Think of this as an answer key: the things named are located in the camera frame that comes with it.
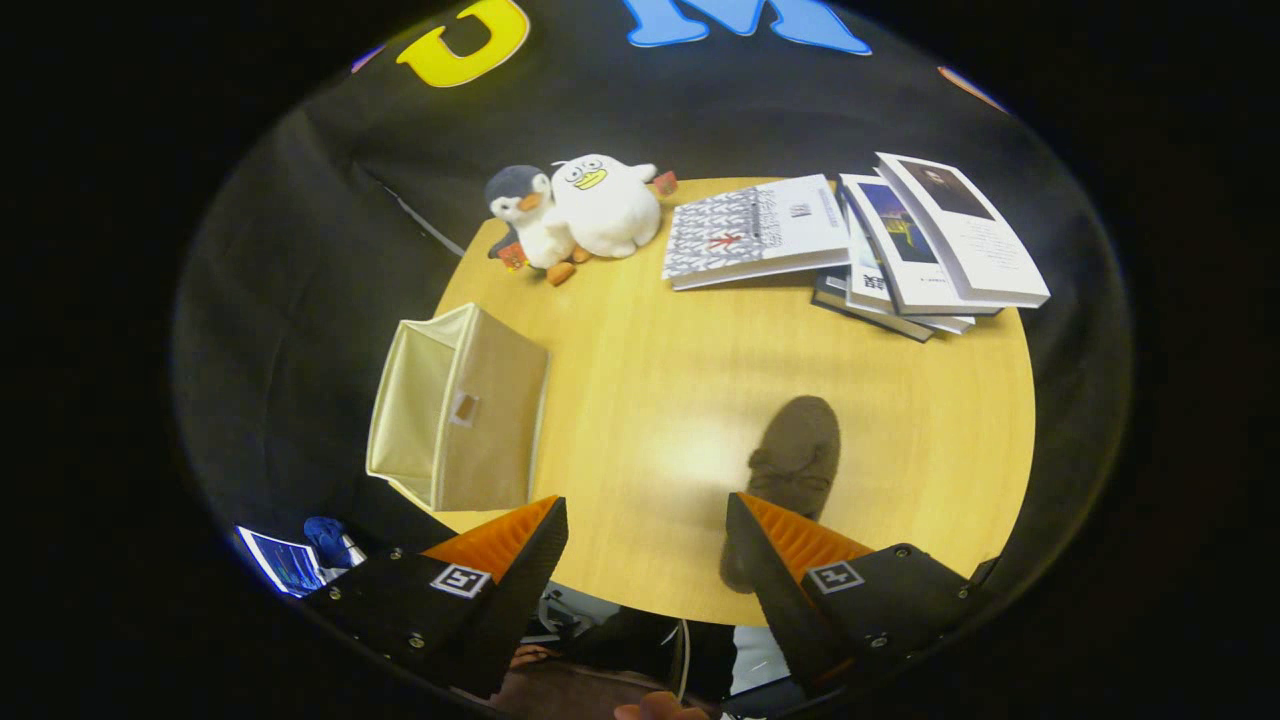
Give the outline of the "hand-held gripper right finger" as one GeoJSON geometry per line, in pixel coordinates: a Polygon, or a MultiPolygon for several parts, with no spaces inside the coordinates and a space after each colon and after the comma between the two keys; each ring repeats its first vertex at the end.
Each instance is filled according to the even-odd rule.
{"type": "Polygon", "coordinates": [[[727,539],[791,676],[815,697],[924,659],[993,602],[914,544],[869,550],[753,495],[728,496],[727,539]]]}

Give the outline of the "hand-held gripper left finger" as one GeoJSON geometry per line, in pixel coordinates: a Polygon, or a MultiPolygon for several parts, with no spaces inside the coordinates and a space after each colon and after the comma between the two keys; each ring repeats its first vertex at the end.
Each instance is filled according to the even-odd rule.
{"type": "Polygon", "coordinates": [[[303,606],[425,682],[488,697],[568,537],[567,503],[552,495],[419,553],[371,556],[303,606]]]}

